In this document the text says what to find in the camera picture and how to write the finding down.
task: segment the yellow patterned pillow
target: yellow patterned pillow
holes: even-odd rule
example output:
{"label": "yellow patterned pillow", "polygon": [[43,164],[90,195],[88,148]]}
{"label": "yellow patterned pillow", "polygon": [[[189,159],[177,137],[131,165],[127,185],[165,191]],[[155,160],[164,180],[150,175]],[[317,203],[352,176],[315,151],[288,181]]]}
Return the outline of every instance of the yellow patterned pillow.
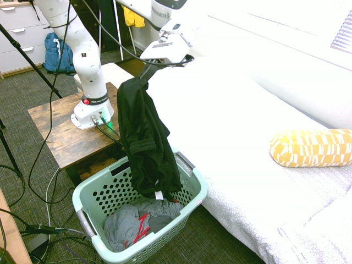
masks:
{"label": "yellow patterned pillow", "polygon": [[285,167],[352,164],[352,130],[287,130],[270,141],[270,154]]}

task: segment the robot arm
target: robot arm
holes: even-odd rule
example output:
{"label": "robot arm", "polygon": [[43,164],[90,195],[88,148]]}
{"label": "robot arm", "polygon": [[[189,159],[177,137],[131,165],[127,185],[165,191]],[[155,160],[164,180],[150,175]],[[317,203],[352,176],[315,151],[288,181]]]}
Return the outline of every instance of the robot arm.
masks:
{"label": "robot arm", "polygon": [[[141,55],[142,59],[160,59],[171,63],[179,63],[184,59],[194,44],[191,38],[194,29],[185,27],[182,23],[185,21],[182,17],[188,16],[185,16],[184,12],[182,17],[180,15],[181,8],[186,10],[187,0],[117,2],[140,14],[160,31],[159,40],[148,46]],[[69,21],[65,42],[73,51],[73,64],[84,92],[71,116],[72,122],[79,129],[94,127],[103,121],[110,122],[114,110],[108,99],[97,43],[83,26],[75,9],[69,7],[69,0],[36,0],[36,4],[61,39],[64,39],[66,24]]]}

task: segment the wooden side table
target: wooden side table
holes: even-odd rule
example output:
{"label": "wooden side table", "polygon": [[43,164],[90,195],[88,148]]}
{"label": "wooden side table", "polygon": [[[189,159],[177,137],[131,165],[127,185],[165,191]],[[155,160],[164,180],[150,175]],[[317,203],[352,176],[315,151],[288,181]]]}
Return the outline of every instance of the wooden side table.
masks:
{"label": "wooden side table", "polygon": [[[5,197],[0,189],[0,208],[10,211]],[[0,212],[0,218],[4,226],[6,236],[6,249],[10,253],[11,257],[18,264],[32,264],[32,261],[28,255],[27,249],[24,245],[20,232],[17,228],[15,220],[11,215],[5,212]],[[4,247],[4,241],[0,232],[0,246]]]}
{"label": "wooden side table", "polygon": [[[117,88],[107,83],[107,90],[114,108],[114,115],[108,125],[118,132]],[[81,95],[74,94],[52,102],[52,130],[46,141],[56,162],[61,169],[67,171],[75,186],[116,161],[104,153],[96,155],[112,146],[113,140],[101,133],[97,127],[80,130],[72,123],[71,114],[80,100]],[[46,138],[50,129],[49,103],[32,108],[28,112],[43,138]],[[101,128],[116,138],[105,125]]]}

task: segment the blue bag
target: blue bag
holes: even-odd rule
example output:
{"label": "blue bag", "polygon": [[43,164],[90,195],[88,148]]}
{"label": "blue bag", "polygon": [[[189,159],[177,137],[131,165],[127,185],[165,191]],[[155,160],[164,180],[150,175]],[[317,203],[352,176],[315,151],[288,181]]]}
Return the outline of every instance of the blue bag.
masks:
{"label": "blue bag", "polygon": [[[49,33],[45,38],[45,63],[43,67],[49,73],[56,73],[59,64],[62,48],[62,40],[53,32]],[[71,48],[65,43],[59,73],[75,73],[73,66],[73,52]]]}

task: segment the mint green laundry basket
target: mint green laundry basket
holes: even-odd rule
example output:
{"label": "mint green laundry basket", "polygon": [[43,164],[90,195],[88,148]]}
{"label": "mint green laundry basket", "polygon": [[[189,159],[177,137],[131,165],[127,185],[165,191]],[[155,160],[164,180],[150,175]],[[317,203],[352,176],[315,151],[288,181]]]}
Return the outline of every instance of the mint green laundry basket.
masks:
{"label": "mint green laundry basket", "polygon": [[181,180],[181,191],[172,193],[184,208],[159,232],[148,234],[122,252],[113,252],[104,231],[105,220],[123,204],[141,198],[131,186],[127,157],[79,184],[73,192],[75,211],[100,257],[107,263],[142,263],[184,228],[192,211],[207,195],[207,183],[195,166],[173,148]]}

